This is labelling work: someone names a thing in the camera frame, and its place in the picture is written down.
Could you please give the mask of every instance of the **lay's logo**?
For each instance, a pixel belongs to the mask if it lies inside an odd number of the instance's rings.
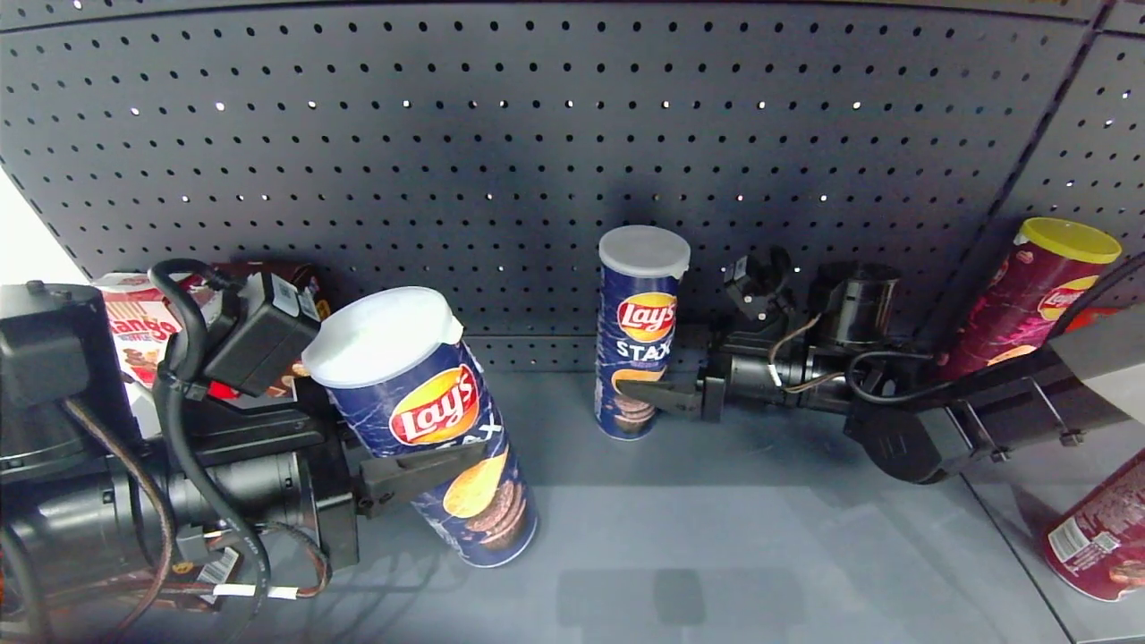
[[[473,427],[480,398],[467,364],[447,369],[405,394],[389,415],[389,431],[403,445],[445,442]]]
[[[654,343],[672,332],[676,325],[676,296],[640,293],[621,303],[616,321],[630,338]]]
[[[1081,277],[1079,280],[1073,280],[1066,282],[1060,286],[1053,289],[1052,291],[1045,293],[1042,301],[1037,305],[1037,312],[1042,314],[1043,320],[1049,320],[1051,322],[1061,317],[1069,305],[1077,301],[1077,298],[1082,296],[1097,282],[1097,275],[1090,277]]]

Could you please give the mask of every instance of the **black cable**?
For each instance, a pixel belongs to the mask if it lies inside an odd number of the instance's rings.
[[[104,449],[123,462],[124,468],[127,469],[127,473],[135,479],[135,484],[140,486],[140,489],[143,490],[155,508],[156,515],[159,516],[159,532],[161,533],[163,548],[159,555],[159,563],[156,566],[155,579],[151,581],[151,587],[140,598],[139,604],[135,605],[135,608],[116,627],[119,635],[123,635],[155,604],[155,600],[159,597],[159,591],[163,589],[163,584],[167,581],[167,575],[171,574],[171,564],[175,555],[175,513],[171,509],[171,501],[159,490],[159,486],[155,482],[155,479],[143,466],[139,457],[118,437],[104,429],[86,405],[77,399],[69,398],[64,400],[64,408],[87,433],[92,434],[92,438],[97,440]]]
[[[165,364],[159,366],[159,374],[156,377],[152,392],[155,393],[156,411],[159,414],[159,425],[163,427],[163,434],[171,446],[175,461],[179,462],[183,473],[199,490],[211,509],[235,531],[239,537],[239,548],[246,551],[248,559],[254,564],[254,597],[251,602],[251,611],[235,631],[222,639],[223,642],[236,642],[267,599],[267,590],[270,588],[270,556],[254,528],[227,501],[196,460],[183,427],[183,393],[179,391],[174,376],[165,369]]]
[[[200,376],[207,352],[207,329],[203,313],[195,300],[171,278],[169,274],[177,272],[197,273],[206,277],[208,282],[214,282],[214,285],[219,285],[220,282],[210,266],[191,259],[160,261],[148,270],[148,277],[175,308],[175,317],[183,327],[179,336],[187,333],[184,336],[187,339],[179,345],[182,351],[177,348],[175,351],[174,364],[168,364],[168,360],[172,358],[167,356],[159,364],[152,394],[163,434],[166,437],[171,451],[183,473],[199,490],[211,509],[235,531],[239,537],[239,547],[246,551],[248,559],[254,564],[254,597],[251,603],[251,612],[224,639],[224,642],[235,642],[246,630],[246,626],[254,615],[259,613],[262,604],[266,603],[267,590],[270,588],[270,556],[254,528],[235,510],[215,482],[207,476],[187,439],[187,431],[183,427],[184,390]]]
[[[19,584],[19,598],[27,613],[29,629],[35,642],[52,642],[52,623],[48,621],[48,605],[44,600],[44,591],[32,567],[32,559],[24,550],[24,544],[8,524],[0,532],[0,549],[3,550],[3,561],[11,570],[11,576]]]
[[[1069,328],[1069,323],[1072,323],[1082,311],[1092,306],[1092,304],[1097,301],[1098,298],[1107,293],[1110,289],[1120,284],[1122,280],[1136,273],[1142,267],[1145,267],[1145,252],[1136,254],[1135,257],[1122,262],[1121,266],[1114,268],[1100,282],[1074,300],[1069,308],[1061,314],[1061,317],[1058,317],[1053,328],[1050,329],[1050,335],[1045,337],[1045,341],[1050,341],[1064,333],[1066,329]]]
[[[210,278],[212,272],[208,265],[196,259],[166,259],[147,272],[148,280],[175,307],[175,317],[183,327],[179,333],[181,338],[176,339],[177,345],[174,347],[174,352],[168,348],[168,354],[175,353],[176,355],[165,356],[164,360],[171,361],[168,368],[180,380],[192,383],[199,377],[199,369],[202,369],[203,360],[206,358],[207,324],[203,320],[203,312],[195,304],[195,299],[171,277],[173,273],[196,273]]]
[[[907,353],[903,351],[868,351],[866,353],[860,353],[851,359],[847,364],[847,370],[844,374],[844,378],[847,382],[847,386],[855,394],[855,398],[870,402],[871,405],[898,405],[901,402],[910,402],[911,400],[918,400],[934,393],[938,393],[946,387],[954,384],[954,380],[947,380],[943,383],[938,383],[925,388],[916,390],[913,392],[907,392],[895,395],[877,395],[872,394],[862,388],[862,385],[855,379],[855,368],[860,362],[864,360],[870,360],[872,358],[902,358],[906,360],[931,360],[934,358],[927,353]]]

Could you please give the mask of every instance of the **black connector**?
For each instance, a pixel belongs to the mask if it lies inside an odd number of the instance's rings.
[[[318,335],[318,312],[308,294],[271,273],[251,275],[238,296],[238,322],[214,348],[203,375],[258,396]]]

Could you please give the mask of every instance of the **yellow plastic lid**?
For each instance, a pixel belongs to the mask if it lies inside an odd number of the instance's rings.
[[[1112,264],[1121,257],[1121,244],[1116,239],[1075,221],[1035,217],[1021,223],[1021,234],[1051,253],[1075,261]]]

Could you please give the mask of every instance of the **barcode label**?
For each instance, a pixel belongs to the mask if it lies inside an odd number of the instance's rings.
[[[227,583],[230,579],[230,573],[235,571],[235,564],[238,563],[238,551],[234,548],[227,548],[222,552],[222,557],[218,561],[212,561],[199,571],[199,576],[195,578],[195,581],[199,583],[210,583],[212,586],[219,583]],[[208,604],[214,604],[214,595],[199,595]]]
[[[314,293],[309,289],[302,289],[298,292],[298,303],[302,305],[302,313],[315,322],[321,322],[322,317],[318,316],[318,307],[314,305]]]
[[[1113,536],[1107,532],[1103,532],[1101,534],[1095,536],[1093,543],[1096,543],[1098,548],[1104,550],[1106,555],[1113,552],[1114,550],[1118,549],[1119,545],[1121,545],[1121,542],[1118,541],[1118,537]]]
[[[1077,519],[1071,519],[1050,533],[1050,548],[1063,564],[1089,545],[1089,539],[1077,527]]]

